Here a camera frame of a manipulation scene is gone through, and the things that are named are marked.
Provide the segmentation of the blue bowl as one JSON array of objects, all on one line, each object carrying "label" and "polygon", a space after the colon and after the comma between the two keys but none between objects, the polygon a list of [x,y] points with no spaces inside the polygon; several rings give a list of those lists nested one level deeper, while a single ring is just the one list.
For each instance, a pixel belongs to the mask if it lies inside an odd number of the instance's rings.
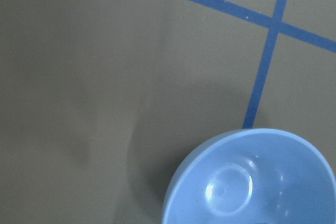
[{"label": "blue bowl", "polygon": [[324,156],[282,130],[215,136],[180,163],[162,223],[335,223],[335,176]]}]

